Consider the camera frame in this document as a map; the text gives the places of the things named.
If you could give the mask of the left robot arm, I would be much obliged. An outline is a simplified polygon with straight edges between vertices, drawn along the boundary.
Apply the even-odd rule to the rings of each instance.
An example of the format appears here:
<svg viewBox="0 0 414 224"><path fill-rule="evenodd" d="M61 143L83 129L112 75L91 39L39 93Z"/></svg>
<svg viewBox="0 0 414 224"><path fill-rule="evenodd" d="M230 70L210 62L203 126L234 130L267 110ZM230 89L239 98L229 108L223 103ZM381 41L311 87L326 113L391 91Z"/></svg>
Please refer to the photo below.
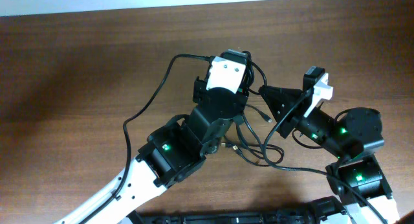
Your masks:
<svg viewBox="0 0 414 224"><path fill-rule="evenodd" d="M223 86L196 79L187 115L176 115L155 130L129 163L127 175L119 173L109 184L60 223L119 223L129 213L160 196L175 183L197 171L233 122L241 120L248 100L245 81Z"/></svg>

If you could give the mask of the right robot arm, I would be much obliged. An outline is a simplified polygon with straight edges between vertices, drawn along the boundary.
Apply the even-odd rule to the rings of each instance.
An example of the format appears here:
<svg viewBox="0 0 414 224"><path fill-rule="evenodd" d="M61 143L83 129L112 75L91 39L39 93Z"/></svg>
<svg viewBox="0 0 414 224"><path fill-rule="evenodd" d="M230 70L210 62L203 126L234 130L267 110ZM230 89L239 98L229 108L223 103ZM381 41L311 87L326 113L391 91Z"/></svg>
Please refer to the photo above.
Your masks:
<svg viewBox="0 0 414 224"><path fill-rule="evenodd" d="M264 85L259 94L277 121L272 133L285 138L299 131L337 158L323 174L351 223L399 219L391 187L375 157L384 146L377 110L354 107L329 116L317 106L320 100L331 99L329 85L306 85L302 90Z"/></svg>

